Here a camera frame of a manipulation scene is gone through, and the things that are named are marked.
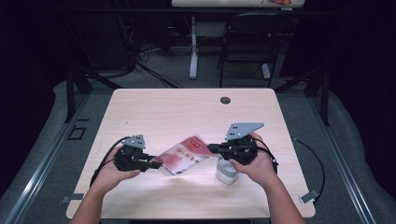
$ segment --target person's right arm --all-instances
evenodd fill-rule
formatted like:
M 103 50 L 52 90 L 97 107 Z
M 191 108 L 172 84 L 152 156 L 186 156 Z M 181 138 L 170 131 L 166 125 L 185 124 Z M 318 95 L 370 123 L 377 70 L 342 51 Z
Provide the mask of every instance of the person's right arm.
M 256 133 L 250 135 L 262 140 Z M 256 143 L 258 147 L 265 147 L 260 141 L 256 141 Z M 272 223 L 305 223 L 288 191 L 274 171 L 268 154 L 259 150 L 256 159 L 248 165 L 242 165 L 234 160 L 230 160 L 230 163 L 236 171 L 248 175 L 250 179 L 262 186 L 267 195 Z

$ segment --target cable connector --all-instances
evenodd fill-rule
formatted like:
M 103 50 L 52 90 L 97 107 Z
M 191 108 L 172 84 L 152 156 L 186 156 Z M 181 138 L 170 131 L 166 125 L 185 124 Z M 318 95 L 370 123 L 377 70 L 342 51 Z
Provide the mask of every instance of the cable connector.
M 315 200 L 319 195 L 320 195 L 319 192 L 316 189 L 314 189 L 311 192 L 305 194 L 303 197 L 300 197 L 300 202 L 302 203 L 315 202 Z

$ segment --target metal rail on floor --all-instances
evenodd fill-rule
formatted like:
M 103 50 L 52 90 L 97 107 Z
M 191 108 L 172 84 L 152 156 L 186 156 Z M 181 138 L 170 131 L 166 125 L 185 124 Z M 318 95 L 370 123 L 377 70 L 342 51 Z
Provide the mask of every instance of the metal rail on floor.
M 308 97 L 308 103 L 311 105 L 312 110 L 314 110 L 314 115 L 318 120 L 318 123 L 326 135 L 327 140 L 329 141 L 330 148 L 332 150 L 332 158 L 334 159 L 334 163 L 337 166 L 337 169 L 340 173 L 341 178 L 346 185 L 346 190 L 349 193 L 349 196 L 355 205 L 356 211 L 358 212 L 359 217 L 361 218 L 361 223 L 376 223 L 373 214 L 368 207 L 362 193 L 359 188 L 358 183 L 355 181 L 353 174 L 350 172 L 349 166 L 344 158 L 344 155 L 341 151 L 341 148 L 338 146 L 334 135 L 332 134 L 332 127 L 326 126 L 319 114 L 319 105 L 316 102 L 315 98 Z
M 15 203 L 15 206 L 9 213 L 6 223 L 22 223 L 23 218 L 30 208 L 30 205 L 35 199 L 41 186 L 44 184 L 46 177 L 48 176 L 52 165 L 55 163 L 61 152 L 61 145 L 63 141 L 67 138 L 67 135 L 72 131 L 74 123 L 77 121 L 78 114 L 87 103 L 89 95 L 82 94 L 76 103 L 76 114 L 70 120 L 70 122 L 65 123 L 62 129 L 59 131 L 55 142 L 51 150 L 47 153 L 44 159 L 40 162 L 29 183 L 26 185 L 21 197 Z

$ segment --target hand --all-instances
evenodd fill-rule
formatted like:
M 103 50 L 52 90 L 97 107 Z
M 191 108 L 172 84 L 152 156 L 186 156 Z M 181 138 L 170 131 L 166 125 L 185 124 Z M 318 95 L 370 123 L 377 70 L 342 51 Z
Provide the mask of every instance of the hand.
M 114 156 L 120 148 L 121 147 L 114 148 L 108 155 L 106 159 L 107 164 L 100 170 L 98 176 L 91 186 L 91 190 L 105 195 L 114 189 L 122 180 L 133 178 L 140 174 L 139 170 L 123 172 L 117 169 L 116 165 L 111 160 L 114 160 Z
M 256 133 L 251 133 L 250 135 L 253 138 L 262 140 L 262 137 Z M 256 144 L 258 147 L 266 148 L 260 141 L 256 141 Z M 263 187 L 274 178 L 277 178 L 270 156 L 261 150 L 258 151 L 256 159 L 250 164 L 242 165 L 234 160 L 230 160 L 230 163 L 237 172 L 248 175 L 250 179 Z

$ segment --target person's left hand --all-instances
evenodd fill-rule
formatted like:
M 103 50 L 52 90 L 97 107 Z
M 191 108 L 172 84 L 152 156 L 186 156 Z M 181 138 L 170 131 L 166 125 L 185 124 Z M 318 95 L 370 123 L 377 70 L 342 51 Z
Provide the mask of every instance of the person's left hand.
M 98 176 L 92 183 L 91 190 L 97 193 L 105 195 L 112 189 L 114 189 L 122 180 L 133 178 L 140 174 L 139 170 L 134 171 L 119 171 L 113 160 L 117 151 L 121 147 L 115 147 L 111 153 L 108 155 L 106 162 L 109 161 L 102 169 L 99 171 Z

